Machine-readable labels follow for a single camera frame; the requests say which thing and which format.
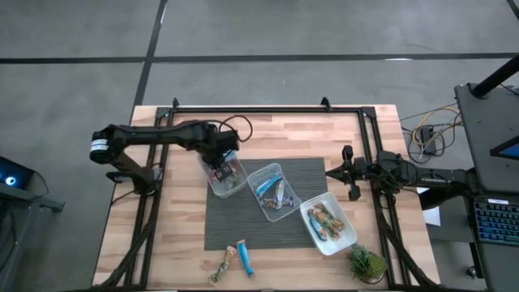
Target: keyboard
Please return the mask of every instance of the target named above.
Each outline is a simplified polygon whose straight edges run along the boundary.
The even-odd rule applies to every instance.
[[[479,240],[519,246],[519,206],[474,202]]]

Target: wooden table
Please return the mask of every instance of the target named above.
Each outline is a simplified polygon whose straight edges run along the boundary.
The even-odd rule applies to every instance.
[[[396,106],[374,107],[384,150],[399,152],[405,156],[405,141]],[[155,111],[156,106],[136,107],[131,124],[152,125]],[[223,120],[230,115],[175,114],[174,123],[188,119]],[[238,155],[242,159],[323,157],[326,170],[330,170],[342,163],[341,150],[345,144],[353,146],[356,157],[364,155],[356,114],[247,114],[247,117],[254,126],[254,135],[249,141],[241,144]],[[242,135],[247,135],[248,125],[243,120],[235,119],[230,123]],[[376,153],[369,124],[368,131],[371,151]],[[127,148],[126,153],[141,165],[145,165],[148,146],[132,146]],[[362,196],[360,200],[350,202],[348,186],[331,178],[327,180],[328,189],[337,196],[357,232],[358,243],[375,253],[380,253],[369,184],[358,182]],[[114,198],[130,191],[132,187],[130,183],[118,185]],[[207,181],[196,161],[196,153],[171,145],[148,278],[149,289],[213,288],[208,284],[208,275],[217,266],[224,252],[204,250],[206,191]],[[128,251],[138,201],[137,195],[130,195],[111,208],[93,284],[103,282]],[[397,213],[405,247],[426,275],[439,283],[435,259],[416,194],[403,191],[397,195]],[[239,263],[239,256],[236,256],[217,289],[327,290],[387,287],[385,280],[369,286],[354,279],[346,252],[324,256],[315,248],[249,250],[255,278],[247,278]],[[139,274],[140,260],[142,259],[137,260],[136,275]],[[397,283],[401,283],[394,251],[392,263]]]

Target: succulent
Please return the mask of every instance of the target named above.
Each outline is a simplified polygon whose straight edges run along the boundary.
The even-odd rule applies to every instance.
[[[350,253],[351,272],[363,281],[380,279],[388,268],[383,257],[378,256],[365,247],[354,244]]]

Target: clear plastic container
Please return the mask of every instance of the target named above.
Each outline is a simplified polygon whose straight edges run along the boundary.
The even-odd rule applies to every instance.
[[[336,219],[344,222],[345,228],[339,232],[340,238],[338,240],[332,240],[329,236],[326,241],[320,240],[311,226],[308,210],[315,208],[315,205],[318,203],[323,204]],[[325,256],[331,256],[357,242],[357,234],[355,233],[354,227],[344,214],[344,211],[342,211],[335,195],[329,191],[313,199],[304,201],[301,205],[301,216],[307,226],[308,232],[310,232],[312,240]]]
[[[222,199],[230,197],[232,194],[241,191],[247,182],[247,173],[243,169],[242,164],[238,160],[236,152],[233,151],[226,155],[225,162],[234,170],[234,174],[219,181],[212,170],[206,163],[202,161],[202,157],[198,156],[198,161],[204,169],[205,175],[211,185],[215,195]]]
[[[276,176],[279,176],[279,178],[284,183],[284,191],[283,191],[283,199],[285,201],[293,201],[291,205],[284,205],[278,209],[276,208],[269,208],[265,204],[265,199],[267,200],[273,200],[276,196],[278,184],[281,180],[276,181],[273,185],[271,185],[263,195],[258,195],[257,190],[259,187],[261,187],[264,183],[266,183],[269,179],[272,179]],[[263,213],[267,217],[267,219],[271,222],[278,221],[282,219],[283,217],[289,215],[293,211],[297,210],[299,206],[301,206],[301,199],[299,199],[295,193],[292,187],[290,186],[289,182],[286,180],[285,175],[281,171],[281,166],[277,163],[272,163],[270,165],[265,166],[264,168],[257,170],[256,172],[249,175],[247,178],[247,181],[249,182],[249,186],[251,186],[252,192],[255,195],[256,200],[258,201],[259,206],[263,210]]]

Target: gray mat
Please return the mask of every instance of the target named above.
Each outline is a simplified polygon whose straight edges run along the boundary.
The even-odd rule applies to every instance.
[[[270,163],[279,163],[286,180],[301,201],[328,191],[322,158],[241,160],[248,174]],[[247,185],[227,199],[220,199],[208,185],[205,213],[205,250],[223,250],[240,239],[247,248],[313,247],[299,210],[270,222]]]

